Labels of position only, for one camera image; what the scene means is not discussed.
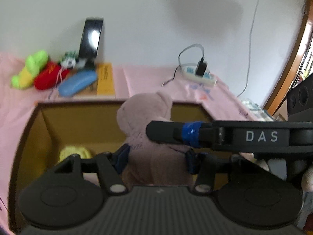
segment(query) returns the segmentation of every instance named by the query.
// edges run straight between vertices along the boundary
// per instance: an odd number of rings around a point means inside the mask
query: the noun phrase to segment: blue print on tablecloth
[[[196,85],[190,85],[189,86],[193,90],[201,90],[205,92],[206,96],[209,97],[212,101],[214,101],[213,97],[210,95],[211,89],[206,88],[204,86],[204,83],[196,84]]]

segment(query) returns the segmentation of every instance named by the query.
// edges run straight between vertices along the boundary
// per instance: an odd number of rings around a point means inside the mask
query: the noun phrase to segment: green plush toy
[[[37,53],[30,55],[26,58],[25,67],[18,75],[11,78],[11,83],[14,88],[25,89],[30,87],[35,77],[45,67],[49,59],[46,51],[40,50]]]

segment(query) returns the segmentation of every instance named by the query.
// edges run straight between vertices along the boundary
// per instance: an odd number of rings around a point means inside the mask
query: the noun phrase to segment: black screen
[[[97,57],[103,19],[87,19],[80,42],[79,57],[94,59]]]

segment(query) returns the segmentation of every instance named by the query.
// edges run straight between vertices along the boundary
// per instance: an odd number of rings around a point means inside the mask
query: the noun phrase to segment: white wall
[[[244,94],[264,104],[290,55],[305,0],[260,0]],[[173,66],[192,43],[232,92],[245,85],[256,0],[0,0],[0,51],[20,57],[46,49],[54,59],[78,50],[86,17],[105,20],[99,59],[114,65]],[[191,50],[182,62],[197,62]]]

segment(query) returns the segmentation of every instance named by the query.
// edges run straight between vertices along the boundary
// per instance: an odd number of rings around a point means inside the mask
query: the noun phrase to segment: blue case
[[[94,70],[80,71],[59,85],[59,94],[62,97],[71,97],[94,83],[97,79],[98,75]]]

